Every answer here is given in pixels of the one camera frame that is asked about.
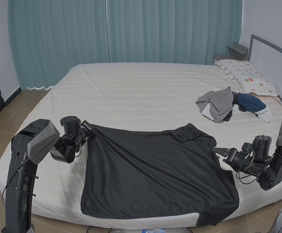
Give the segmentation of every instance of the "pillowcase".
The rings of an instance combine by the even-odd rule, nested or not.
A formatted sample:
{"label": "pillowcase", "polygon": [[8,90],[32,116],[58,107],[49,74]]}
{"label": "pillowcase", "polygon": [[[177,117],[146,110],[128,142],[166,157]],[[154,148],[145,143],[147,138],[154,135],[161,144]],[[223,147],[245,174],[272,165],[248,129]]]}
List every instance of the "pillowcase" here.
{"label": "pillowcase", "polygon": [[247,60],[219,60],[215,64],[225,71],[241,93],[254,93],[272,97],[277,97],[279,94],[275,86],[267,81]]}

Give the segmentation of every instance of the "headboard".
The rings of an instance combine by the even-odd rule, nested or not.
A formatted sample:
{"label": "headboard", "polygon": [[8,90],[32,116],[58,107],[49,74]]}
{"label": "headboard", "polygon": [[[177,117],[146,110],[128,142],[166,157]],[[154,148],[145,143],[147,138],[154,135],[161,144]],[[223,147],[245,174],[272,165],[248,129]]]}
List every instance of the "headboard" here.
{"label": "headboard", "polygon": [[282,49],[252,34],[248,61],[272,82],[282,101]]}

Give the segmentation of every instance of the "teal curtain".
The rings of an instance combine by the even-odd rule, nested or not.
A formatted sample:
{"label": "teal curtain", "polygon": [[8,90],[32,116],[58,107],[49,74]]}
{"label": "teal curtain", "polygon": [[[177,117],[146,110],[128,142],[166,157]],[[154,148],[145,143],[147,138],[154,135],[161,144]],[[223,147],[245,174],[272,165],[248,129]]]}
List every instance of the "teal curtain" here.
{"label": "teal curtain", "polygon": [[110,61],[212,64],[241,14],[242,0],[107,0]]}
{"label": "teal curtain", "polygon": [[78,64],[109,62],[106,0],[9,0],[8,24],[22,89],[55,85]]}

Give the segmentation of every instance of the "baseboard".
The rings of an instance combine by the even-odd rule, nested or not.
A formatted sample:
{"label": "baseboard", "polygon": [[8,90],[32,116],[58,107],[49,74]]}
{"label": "baseboard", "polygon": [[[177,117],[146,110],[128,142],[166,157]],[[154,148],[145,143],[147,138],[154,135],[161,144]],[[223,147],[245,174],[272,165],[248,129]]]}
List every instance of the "baseboard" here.
{"label": "baseboard", "polygon": [[10,95],[8,99],[6,99],[5,101],[6,106],[8,106],[16,98],[16,96],[20,94],[20,92],[21,92],[21,88],[19,87],[17,90],[15,90],[13,94]]}

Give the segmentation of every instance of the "pile of clothes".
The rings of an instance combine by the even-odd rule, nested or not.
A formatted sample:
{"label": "pile of clothes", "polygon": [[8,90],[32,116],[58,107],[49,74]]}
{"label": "pile of clothes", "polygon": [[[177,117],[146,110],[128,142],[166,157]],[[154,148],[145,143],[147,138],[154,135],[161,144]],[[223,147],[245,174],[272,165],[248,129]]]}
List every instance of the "pile of clothes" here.
{"label": "pile of clothes", "polygon": [[262,122],[270,122],[272,113],[265,103],[251,94],[232,92],[231,88],[209,91],[196,100],[203,116],[214,122],[229,121],[233,111],[250,111]]}

